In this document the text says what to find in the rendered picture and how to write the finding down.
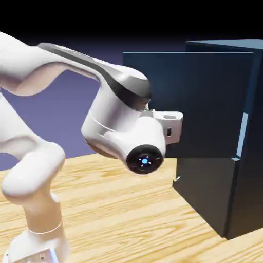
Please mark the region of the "small dark blue cabinet door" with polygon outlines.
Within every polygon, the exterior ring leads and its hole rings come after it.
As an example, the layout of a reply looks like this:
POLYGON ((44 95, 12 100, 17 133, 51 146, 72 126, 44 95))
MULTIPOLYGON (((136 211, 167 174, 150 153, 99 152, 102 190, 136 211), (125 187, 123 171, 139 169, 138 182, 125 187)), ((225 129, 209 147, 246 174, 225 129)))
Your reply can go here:
POLYGON ((217 232, 227 237, 239 158, 180 158, 173 188, 217 232))

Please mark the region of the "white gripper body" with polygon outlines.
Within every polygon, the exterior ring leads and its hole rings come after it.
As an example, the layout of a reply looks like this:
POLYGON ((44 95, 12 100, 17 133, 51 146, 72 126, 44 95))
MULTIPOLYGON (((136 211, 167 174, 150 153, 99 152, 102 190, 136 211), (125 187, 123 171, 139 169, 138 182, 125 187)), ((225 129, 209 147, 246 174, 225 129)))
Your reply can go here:
POLYGON ((175 125, 183 119, 183 113, 178 111, 153 111, 153 117, 162 125, 175 125))

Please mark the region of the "large dark blue cabinet door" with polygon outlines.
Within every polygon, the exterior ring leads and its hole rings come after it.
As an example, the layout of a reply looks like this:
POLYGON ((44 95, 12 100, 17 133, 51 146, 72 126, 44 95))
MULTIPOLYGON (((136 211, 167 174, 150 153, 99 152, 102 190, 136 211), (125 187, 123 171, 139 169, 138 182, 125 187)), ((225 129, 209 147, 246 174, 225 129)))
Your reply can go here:
POLYGON ((123 64, 150 81, 151 109, 183 113, 170 158, 233 158, 250 81, 250 52, 126 52, 123 64))

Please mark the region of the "dark blue cabinet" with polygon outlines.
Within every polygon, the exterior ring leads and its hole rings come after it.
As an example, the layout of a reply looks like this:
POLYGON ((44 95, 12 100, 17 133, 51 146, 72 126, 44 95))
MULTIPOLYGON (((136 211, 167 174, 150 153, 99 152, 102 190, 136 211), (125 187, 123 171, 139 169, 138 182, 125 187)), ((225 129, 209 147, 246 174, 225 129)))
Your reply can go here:
POLYGON ((188 51, 250 51, 253 55, 247 99, 243 111, 236 155, 229 228, 233 239, 263 228, 263 40, 187 41, 188 51))

